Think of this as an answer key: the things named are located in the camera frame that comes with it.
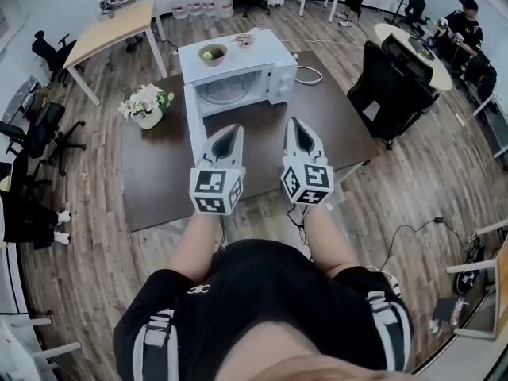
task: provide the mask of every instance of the round table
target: round table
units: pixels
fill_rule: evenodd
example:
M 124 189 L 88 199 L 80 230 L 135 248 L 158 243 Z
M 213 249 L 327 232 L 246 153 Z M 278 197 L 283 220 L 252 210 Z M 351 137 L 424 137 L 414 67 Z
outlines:
M 375 26 L 375 35 L 377 35 L 381 42 L 386 40 L 390 34 L 394 34 L 394 37 L 397 38 L 397 40 L 399 40 L 414 55 L 416 55 L 419 60 L 423 61 L 433 69 L 432 80 L 429 83 L 431 87 L 438 90 L 452 89 L 452 78 L 446 70 L 446 67 L 436 56 L 434 56 L 433 60 L 428 60 L 424 56 L 418 54 L 418 52 L 416 52 L 416 50 L 410 44 L 411 34 L 409 34 L 407 31 L 404 31 L 403 29 L 400 29 L 399 27 L 395 27 L 394 25 L 390 24 L 379 23 Z

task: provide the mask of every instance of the black t-shirt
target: black t-shirt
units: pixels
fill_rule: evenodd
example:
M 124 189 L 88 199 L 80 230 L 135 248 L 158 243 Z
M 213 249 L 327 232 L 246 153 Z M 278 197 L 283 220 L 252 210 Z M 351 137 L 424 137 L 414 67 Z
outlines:
M 366 299 L 370 291 L 398 301 L 383 274 L 353 267 L 330 280 L 295 248 L 240 241 L 216 253 L 197 287 L 170 270 L 148 278 L 114 330 L 117 369 L 124 381 L 133 380 L 136 336 L 151 315 L 168 308 L 175 310 L 181 381 L 214 380 L 229 350 L 264 321 L 286 322 L 322 354 L 384 369 L 383 345 Z
M 464 43 L 475 51 L 482 48 L 483 31 L 479 23 L 468 20 L 463 11 L 457 10 L 446 16 L 450 29 L 464 37 Z

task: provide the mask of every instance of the water bottle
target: water bottle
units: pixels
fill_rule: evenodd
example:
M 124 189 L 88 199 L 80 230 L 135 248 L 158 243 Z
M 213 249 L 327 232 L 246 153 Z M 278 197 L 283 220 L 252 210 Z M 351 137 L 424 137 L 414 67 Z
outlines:
M 203 13 L 201 0 L 187 0 L 187 7 L 189 7 L 189 14 L 191 16 L 198 16 Z
M 189 15 L 187 0 L 171 0 L 171 11 L 177 20 L 187 17 Z
M 213 17 L 216 15 L 216 6 L 215 1 L 216 0 L 202 0 L 203 1 L 203 11 L 205 12 L 205 15 L 208 17 Z
M 233 16 L 233 0 L 217 0 L 218 16 L 220 18 L 230 18 Z

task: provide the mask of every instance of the white logo on shirt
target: white logo on shirt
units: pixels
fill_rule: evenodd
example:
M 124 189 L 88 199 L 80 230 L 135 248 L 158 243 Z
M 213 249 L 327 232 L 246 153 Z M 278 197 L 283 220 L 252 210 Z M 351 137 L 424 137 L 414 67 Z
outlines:
M 194 288 L 191 288 L 190 291 L 187 291 L 188 294 L 205 294 L 208 292 L 208 288 L 210 288 L 209 284 L 206 285 L 197 285 Z

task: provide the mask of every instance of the wooden floor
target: wooden floor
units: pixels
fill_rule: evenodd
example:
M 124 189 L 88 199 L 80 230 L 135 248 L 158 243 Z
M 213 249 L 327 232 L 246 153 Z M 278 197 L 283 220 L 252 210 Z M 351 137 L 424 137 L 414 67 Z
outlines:
M 288 42 L 292 51 L 313 50 L 330 70 L 343 91 L 356 81 L 362 68 L 362 46 L 375 40 L 374 25 L 383 21 L 375 11 L 364 10 L 360 26 L 339 29 L 326 19 L 327 10 L 316 2 L 306 3 L 303 17 L 297 2 L 272 10 L 266 16 L 255 10 L 248 18 L 229 20 L 207 17 L 176 21 L 163 19 L 166 35 L 182 46 L 196 41 L 266 27 L 281 40 L 332 40 L 341 44 Z M 178 56 L 168 43 L 159 43 L 171 75 L 179 73 Z M 73 150 L 67 158 L 67 177 L 47 167 L 54 179 L 44 202 L 55 209 L 70 209 L 73 220 L 66 225 L 71 245 L 55 245 L 34 251 L 23 244 L 22 263 L 29 301 L 39 311 L 52 310 L 54 322 L 44 329 L 48 347 L 80 341 L 83 350 L 59 363 L 77 379 L 118 379 L 111 348 L 111 334 L 122 312 L 133 300 L 148 275 L 164 265 L 186 221 L 129 233 L 122 205 L 121 123 L 117 112 L 125 87 L 150 83 L 160 77 L 148 42 L 137 51 L 125 45 L 113 48 L 111 66 L 106 53 L 85 63 L 84 79 L 100 97 L 96 108 L 69 78 L 53 98 L 66 94 L 64 126 L 83 119 L 87 125 L 75 135 L 85 152 Z M 456 115 L 467 124 L 462 127 Z M 394 149 L 379 144 L 380 156 L 344 183 L 346 201 L 335 207 L 352 246 L 364 265 L 380 266 L 391 237 L 399 225 L 418 227 L 443 216 L 464 239 L 475 227 L 506 218 L 506 177 L 493 161 L 491 151 L 464 94 L 445 92 L 433 111 L 421 118 Z M 229 242 L 248 237 L 269 238 L 298 245 L 297 230 L 286 217 L 287 204 L 278 192 L 242 202 L 226 219 Z M 500 245 L 487 237 L 491 248 Z M 436 338 L 428 331 L 438 297 L 452 293 L 448 265 L 462 264 L 459 241 L 443 225 L 429 225 L 417 235 L 402 230 L 386 269 L 401 283 L 404 299 L 416 325 L 414 365 L 432 354 L 449 336 Z

